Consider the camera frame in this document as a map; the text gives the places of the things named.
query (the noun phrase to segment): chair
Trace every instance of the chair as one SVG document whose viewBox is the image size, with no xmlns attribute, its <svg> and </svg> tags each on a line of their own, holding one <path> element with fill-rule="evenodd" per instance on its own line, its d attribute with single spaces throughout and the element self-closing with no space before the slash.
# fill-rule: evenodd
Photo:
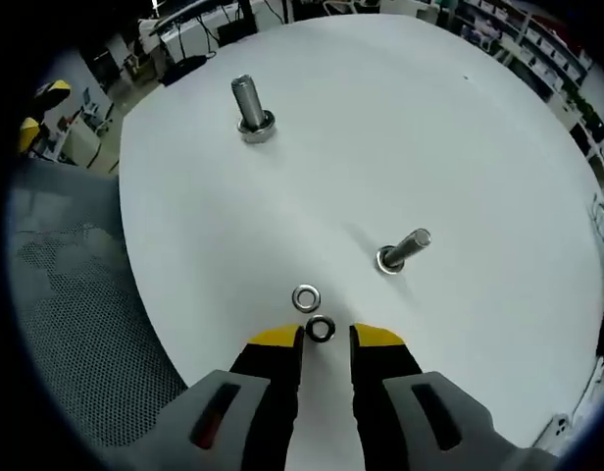
<svg viewBox="0 0 604 471">
<path fill-rule="evenodd" d="M 377 8 L 380 0 L 326 0 L 322 3 L 327 15 L 358 14 L 359 10 Z"/>
<path fill-rule="evenodd" d="M 84 105 L 82 106 L 82 118 L 87 126 L 97 135 L 101 135 L 108 130 L 108 126 L 113 122 L 111 119 L 100 118 L 99 105 L 93 103 L 90 99 L 90 91 L 84 90 L 82 94 Z"/>
<path fill-rule="evenodd" d="M 7 221 L 7 275 L 29 355 L 68 421 L 100 448 L 144 435 L 186 390 L 136 290 L 118 193 L 117 178 L 26 160 Z"/>
</svg>

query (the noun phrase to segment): shelf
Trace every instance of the shelf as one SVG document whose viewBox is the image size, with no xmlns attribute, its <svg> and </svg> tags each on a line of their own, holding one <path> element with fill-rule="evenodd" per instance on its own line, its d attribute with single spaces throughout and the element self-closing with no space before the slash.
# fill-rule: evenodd
<svg viewBox="0 0 604 471">
<path fill-rule="evenodd" d="M 520 16 L 522 18 L 526 18 L 527 17 L 527 12 L 525 12 L 522 9 L 516 7 L 515 5 L 512 5 L 511 3 L 503 2 L 502 0 L 500 2 L 498 2 L 499 4 L 496 4 L 496 2 L 490 2 L 490 3 L 494 3 L 494 5 L 496 7 L 504 8 L 507 11 L 511 10 L 511 11 L 515 12 L 518 16 Z"/>
<path fill-rule="evenodd" d="M 518 56 L 513 56 L 509 63 L 509 70 L 523 81 L 544 102 L 548 103 L 555 90 L 538 75 L 527 61 Z"/>
<path fill-rule="evenodd" d="M 483 8 L 481 7 L 477 7 L 476 5 L 472 5 L 470 3 L 466 3 L 463 2 L 463 5 L 465 5 L 466 7 L 468 7 L 469 9 L 473 9 L 474 11 L 478 12 L 479 14 L 485 15 L 489 18 L 493 18 L 494 20 L 496 20 L 498 23 L 503 24 L 504 26 L 510 28 L 511 30 L 513 30 L 516 34 L 520 34 L 520 30 L 517 29 L 515 26 L 513 26 L 511 23 L 505 21 L 505 20 L 501 20 L 500 18 L 498 18 L 496 16 L 495 13 L 490 13 L 485 11 Z"/>
<path fill-rule="evenodd" d="M 559 39 L 557 39 L 553 35 L 553 33 L 550 31 L 550 29 L 547 26 L 544 26 L 542 23 L 540 23 L 534 19 L 531 19 L 528 27 L 537 29 L 538 32 L 542 35 L 542 37 L 544 39 L 548 40 L 549 44 L 552 45 L 556 51 L 559 51 L 560 54 L 562 54 L 563 56 L 566 56 L 566 59 L 568 59 L 568 62 L 574 61 L 575 63 L 573 64 L 573 66 L 581 73 L 581 76 L 583 74 L 587 73 L 587 68 L 584 67 L 583 64 L 580 62 L 579 56 L 577 56 L 577 54 L 575 54 L 573 51 L 571 51 L 566 44 L 562 44 L 559 41 Z"/>
<path fill-rule="evenodd" d="M 539 55 L 540 58 L 545 58 L 545 62 L 547 62 L 549 64 L 549 66 L 551 66 L 551 68 L 566 82 L 568 83 L 572 83 L 576 88 L 579 88 L 579 84 L 575 81 L 572 80 L 572 78 L 568 75 L 568 73 L 562 69 L 562 67 L 557 64 L 555 62 L 555 58 L 553 58 L 552 56 L 548 55 L 547 53 L 545 53 L 544 51 L 541 50 L 541 48 L 535 44 L 533 41 L 531 41 L 530 39 L 528 39 L 526 36 L 522 38 L 523 44 L 527 43 L 530 44 L 530 47 L 532 50 L 536 51 L 537 54 Z"/>
<path fill-rule="evenodd" d="M 555 88 L 555 87 L 554 87 L 554 86 L 553 86 L 551 83 L 548 83 L 548 82 L 547 82 L 547 81 L 544 79 L 544 77 L 542 76 L 542 74 L 539 74 L 539 73 L 538 73 L 538 72 L 537 72 L 537 71 L 536 71 L 536 70 L 533 68 L 533 66 L 530 64 L 530 62 L 529 62 L 529 61 L 526 61 L 526 60 L 524 60 L 523 58 L 520 58 L 520 57 L 518 57 L 518 56 L 515 56 L 514 58 L 515 58 L 517 61 L 519 61 L 520 63 L 522 63 L 522 64 L 523 64 L 523 65 L 524 65 L 524 66 L 525 66 L 527 69 L 529 69 L 529 70 L 530 70 L 530 72 L 531 72 L 531 73 L 532 73 L 534 76 L 536 76 L 538 79 L 540 79 L 540 80 L 541 80 L 541 82 L 542 82 L 544 85 L 546 85 L 546 86 L 547 86 L 547 87 L 550 89 L 550 91 L 552 91 L 553 93 L 559 93 L 559 91 L 557 91 L 557 89 L 556 89 L 556 88 Z"/>
<path fill-rule="evenodd" d="M 465 23 L 466 25 L 470 25 L 471 27 L 475 27 L 475 22 L 470 21 L 468 19 L 465 19 L 463 17 L 460 17 L 459 15 L 455 15 L 455 20 L 459 20 L 462 23 Z"/>
</svg>

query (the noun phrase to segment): white tabletop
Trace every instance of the white tabletop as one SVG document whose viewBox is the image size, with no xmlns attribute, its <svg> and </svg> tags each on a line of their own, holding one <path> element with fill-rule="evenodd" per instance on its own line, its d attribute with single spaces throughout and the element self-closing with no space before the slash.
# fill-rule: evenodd
<svg viewBox="0 0 604 471">
<path fill-rule="evenodd" d="M 237 134 L 250 74 L 277 134 Z M 228 369 L 258 332 L 322 293 L 336 337 L 305 344 L 288 469 L 363 469 L 348 325 L 400 335 L 530 445 L 570 413 L 603 308 L 587 208 L 598 185 L 546 105 L 462 39 L 385 15 L 274 28 L 159 87 L 127 117 L 121 203 L 139 292 L 183 379 Z M 379 247 L 431 246 L 402 274 Z"/>
</svg>

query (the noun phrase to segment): cable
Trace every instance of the cable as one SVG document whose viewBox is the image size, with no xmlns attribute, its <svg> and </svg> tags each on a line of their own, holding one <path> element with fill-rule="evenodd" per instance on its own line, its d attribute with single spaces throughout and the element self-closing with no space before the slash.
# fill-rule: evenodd
<svg viewBox="0 0 604 471">
<path fill-rule="evenodd" d="M 29 152 L 36 154 L 36 157 L 38 159 L 47 160 L 48 162 L 54 162 L 55 163 L 54 160 L 52 160 L 52 159 L 50 159 L 48 157 L 45 157 L 43 154 L 41 154 L 40 152 L 38 152 L 36 149 L 30 149 Z M 35 231 L 18 231 L 18 233 L 21 233 L 21 232 L 34 233 Z"/>
<path fill-rule="evenodd" d="M 220 7 L 222 8 L 222 11 L 224 12 L 224 15 L 226 15 L 227 22 L 228 23 L 232 23 L 230 21 L 230 17 L 227 15 L 227 11 L 226 11 L 226 8 L 224 8 L 224 5 L 220 5 Z"/>
<path fill-rule="evenodd" d="M 202 17 L 196 17 L 196 20 L 197 20 L 197 23 L 199 23 L 204 28 L 204 32 L 206 33 L 206 47 L 208 48 L 208 53 L 206 54 L 206 58 L 213 59 L 215 56 L 217 56 L 217 51 L 214 51 L 213 49 L 211 49 L 210 36 L 213 36 L 213 34 L 209 31 L 209 29 L 202 22 Z M 215 39 L 215 41 L 217 42 L 217 45 L 219 46 L 220 41 L 215 36 L 213 36 L 213 39 Z"/>
<path fill-rule="evenodd" d="M 184 52 L 184 45 L 182 44 L 182 31 L 180 30 L 180 23 L 176 23 L 177 26 L 177 40 L 180 43 L 180 51 L 182 51 L 182 59 L 186 59 L 186 53 Z"/>
<path fill-rule="evenodd" d="M 269 8 L 269 9 L 270 9 L 270 11 L 271 11 L 271 12 L 272 12 L 274 15 L 276 15 L 276 18 L 278 18 L 278 19 L 280 20 L 280 24 L 281 24 L 281 25 L 284 25 L 284 20 L 282 19 L 282 17 L 281 17 L 281 16 L 280 16 L 278 13 L 276 13 L 276 12 L 274 11 L 274 9 L 272 8 L 272 5 L 270 5 L 270 2 L 268 2 L 267 0 L 265 0 L 265 4 L 267 5 L 267 8 Z"/>
<path fill-rule="evenodd" d="M 206 32 L 206 38 L 208 39 L 208 36 L 211 36 L 213 39 L 215 39 L 215 42 L 217 42 L 217 45 L 220 45 L 220 41 L 211 33 L 211 31 L 206 27 L 206 25 L 204 25 L 204 22 L 202 22 L 202 17 L 195 17 L 195 19 L 197 20 L 197 23 L 199 23 L 203 28 L 204 28 L 204 32 Z"/>
</svg>

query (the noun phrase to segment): box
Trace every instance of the box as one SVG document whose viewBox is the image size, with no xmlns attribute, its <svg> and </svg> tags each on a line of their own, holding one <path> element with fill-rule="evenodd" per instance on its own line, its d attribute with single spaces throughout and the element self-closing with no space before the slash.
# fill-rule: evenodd
<svg viewBox="0 0 604 471">
<path fill-rule="evenodd" d="M 535 58 L 535 56 L 532 52 L 526 49 L 526 47 L 523 47 L 522 51 L 520 51 L 520 58 L 528 64 Z"/>
<path fill-rule="evenodd" d="M 544 51 L 544 53 L 548 56 L 551 56 L 553 52 L 555 52 L 555 48 L 548 42 L 546 39 L 542 37 L 541 42 L 539 43 L 539 49 Z"/>
<path fill-rule="evenodd" d="M 496 15 L 496 18 L 498 20 L 502 20 L 503 22 L 506 22 L 507 17 L 509 16 L 509 14 L 507 13 L 507 10 L 505 10 L 503 8 L 496 8 L 496 13 L 494 15 Z"/>
<path fill-rule="evenodd" d="M 553 71 L 551 68 L 546 67 L 546 72 L 544 73 L 544 81 L 548 83 L 550 86 L 555 86 L 555 81 L 557 81 L 557 73 Z"/>
<path fill-rule="evenodd" d="M 488 31 L 491 29 L 489 20 L 484 17 L 475 17 L 475 29 L 479 31 Z"/>
<path fill-rule="evenodd" d="M 570 64 L 568 64 L 568 69 L 566 70 L 566 73 L 568 74 L 568 77 L 570 77 L 570 79 L 572 81 L 577 81 L 580 77 L 580 72 L 575 69 L 573 66 L 571 66 Z"/>
<path fill-rule="evenodd" d="M 558 51 L 555 51 L 555 54 L 553 55 L 553 60 L 555 61 L 555 64 L 557 64 L 562 69 L 564 69 L 566 67 L 566 64 L 568 64 L 566 56 L 560 54 Z"/>
<path fill-rule="evenodd" d="M 561 91 L 561 87 L 564 86 L 564 80 L 561 77 L 555 78 L 555 82 L 553 83 L 553 86 L 555 87 L 555 89 L 557 91 Z"/>
<path fill-rule="evenodd" d="M 579 54 L 579 62 L 586 70 L 592 65 L 592 59 L 582 49 Z"/>
<path fill-rule="evenodd" d="M 546 64 L 538 59 L 535 59 L 535 64 L 532 65 L 531 69 L 540 77 L 544 77 L 549 70 Z"/>
<path fill-rule="evenodd" d="M 541 36 L 539 35 L 539 33 L 536 30 L 531 29 L 530 27 L 527 28 L 527 38 L 528 38 L 529 41 L 534 42 L 535 44 L 537 44 L 537 41 L 539 41 L 540 37 Z"/>
<path fill-rule="evenodd" d="M 494 13 L 494 6 L 491 3 L 485 2 L 485 0 L 481 0 L 480 8 L 487 13 Z"/>
</svg>

